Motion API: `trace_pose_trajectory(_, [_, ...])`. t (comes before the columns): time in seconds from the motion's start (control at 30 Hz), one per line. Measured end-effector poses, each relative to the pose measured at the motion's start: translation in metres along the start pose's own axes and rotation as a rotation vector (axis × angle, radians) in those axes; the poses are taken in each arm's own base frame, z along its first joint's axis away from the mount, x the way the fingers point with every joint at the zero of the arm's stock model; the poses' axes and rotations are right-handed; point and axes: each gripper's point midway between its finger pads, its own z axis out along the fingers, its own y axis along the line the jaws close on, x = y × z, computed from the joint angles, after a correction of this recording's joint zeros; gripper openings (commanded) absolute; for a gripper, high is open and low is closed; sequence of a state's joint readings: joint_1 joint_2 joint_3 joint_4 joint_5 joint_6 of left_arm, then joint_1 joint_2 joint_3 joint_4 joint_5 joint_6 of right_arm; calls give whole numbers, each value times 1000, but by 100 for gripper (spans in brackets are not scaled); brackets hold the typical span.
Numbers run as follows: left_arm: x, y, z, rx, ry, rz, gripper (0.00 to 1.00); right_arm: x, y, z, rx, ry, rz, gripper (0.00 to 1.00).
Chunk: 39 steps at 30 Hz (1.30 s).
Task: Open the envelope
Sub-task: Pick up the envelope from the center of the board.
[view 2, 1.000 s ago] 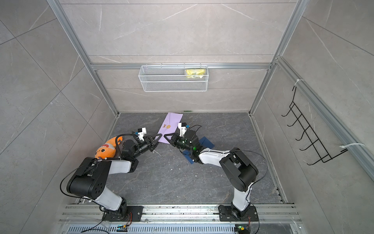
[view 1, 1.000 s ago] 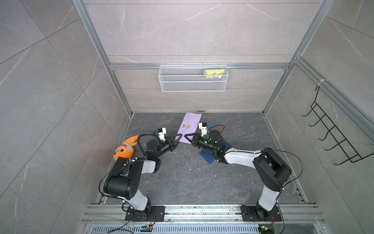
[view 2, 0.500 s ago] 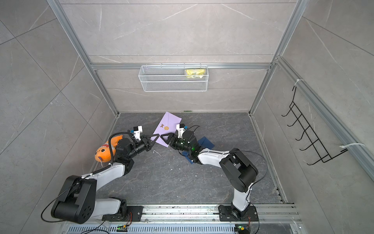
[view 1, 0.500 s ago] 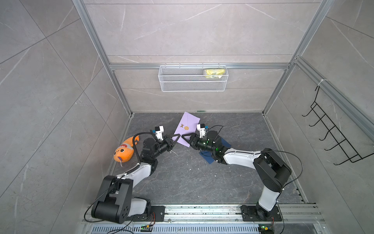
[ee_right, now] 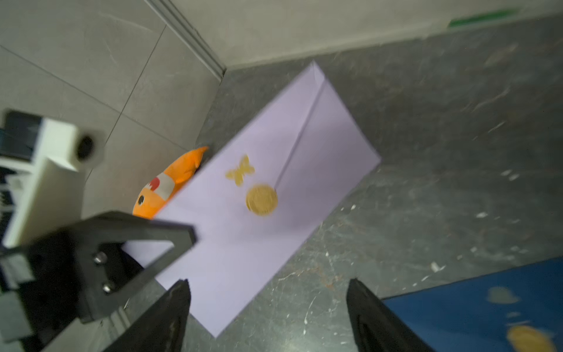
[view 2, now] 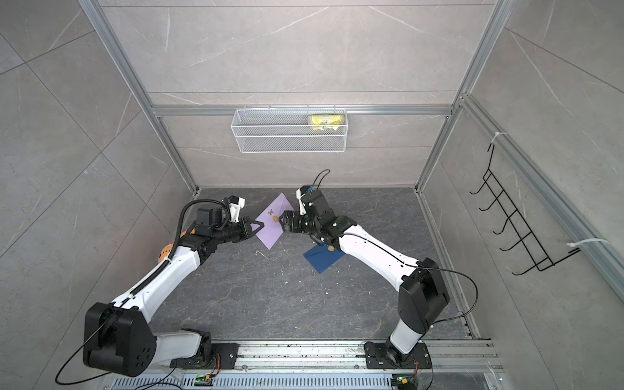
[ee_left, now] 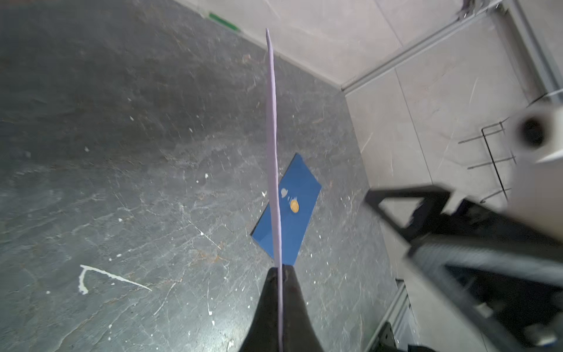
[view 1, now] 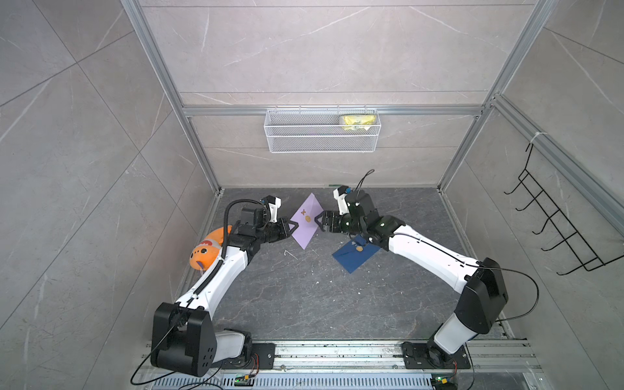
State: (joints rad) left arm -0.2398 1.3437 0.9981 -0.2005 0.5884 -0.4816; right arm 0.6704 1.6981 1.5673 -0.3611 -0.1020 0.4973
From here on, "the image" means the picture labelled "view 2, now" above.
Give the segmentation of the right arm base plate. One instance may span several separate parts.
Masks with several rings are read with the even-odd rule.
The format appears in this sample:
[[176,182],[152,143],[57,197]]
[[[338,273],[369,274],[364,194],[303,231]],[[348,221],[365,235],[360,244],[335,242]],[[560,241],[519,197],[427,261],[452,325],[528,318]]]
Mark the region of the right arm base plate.
[[367,341],[363,347],[369,370],[432,368],[431,355],[423,342],[417,343],[408,354],[401,353],[389,341],[385,343]]

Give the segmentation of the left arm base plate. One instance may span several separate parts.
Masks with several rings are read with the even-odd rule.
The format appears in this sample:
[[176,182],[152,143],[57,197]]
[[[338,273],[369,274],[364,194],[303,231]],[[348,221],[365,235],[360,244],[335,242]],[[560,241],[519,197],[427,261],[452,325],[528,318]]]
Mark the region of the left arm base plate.
[[201,346],[193,357],[174,359],[170,368],[183,370],[233,370],[240,345],[237,343],[209,343]]

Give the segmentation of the purple envelope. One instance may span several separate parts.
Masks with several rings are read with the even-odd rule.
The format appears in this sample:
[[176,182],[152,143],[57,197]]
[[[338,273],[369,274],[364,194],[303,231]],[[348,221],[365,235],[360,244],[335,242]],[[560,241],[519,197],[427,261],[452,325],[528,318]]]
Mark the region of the purple envelope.
[[285,211],[293,211],[293,208],[286,196],[281,193],[256,218],[256,221],[263,223],[263,227],[256,234],[256,237],[258,237],[268,250],[275,245],[283,234],[283,228],[280,225],[279,217],[281,217]]

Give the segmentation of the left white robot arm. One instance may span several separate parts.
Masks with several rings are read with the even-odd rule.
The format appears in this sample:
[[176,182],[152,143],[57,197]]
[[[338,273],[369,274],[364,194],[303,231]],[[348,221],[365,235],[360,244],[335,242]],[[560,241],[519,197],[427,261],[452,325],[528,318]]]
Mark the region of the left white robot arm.
[[216,252],[219,245],[254,237],[264,227],[242,218],[223,228],[192,223],[174,241],[171,252],[127,292],[110,303],[96,303],[85,315],[83,362],[128,377],[167,363],[180,368],[206,367],[217,358],[207,331],[155,333],[149,324],[176,287]]

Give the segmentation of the dark blue envelope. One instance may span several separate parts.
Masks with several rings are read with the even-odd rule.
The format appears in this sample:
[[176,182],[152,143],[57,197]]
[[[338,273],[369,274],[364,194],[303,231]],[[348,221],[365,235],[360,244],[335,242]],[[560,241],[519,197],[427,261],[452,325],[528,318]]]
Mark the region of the dark blue envelope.
[[322,274],[345,255],[332,246],[317,245],[304,253],[304,258],[319,274]]

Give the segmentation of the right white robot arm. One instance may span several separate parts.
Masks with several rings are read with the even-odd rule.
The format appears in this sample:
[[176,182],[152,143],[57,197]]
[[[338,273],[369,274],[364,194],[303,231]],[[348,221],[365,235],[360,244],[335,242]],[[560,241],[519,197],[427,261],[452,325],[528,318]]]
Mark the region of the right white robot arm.
[[321,246],[357,258],[396,289],[399,321],[382,348],[382,359],[396,367],[412,360],[417,345],[449,303],[437,263],[430,258],[419,261],[392,249],[346,216],[323,222],[311,214],[286,211],[279,221],[286,232],[307,234]]

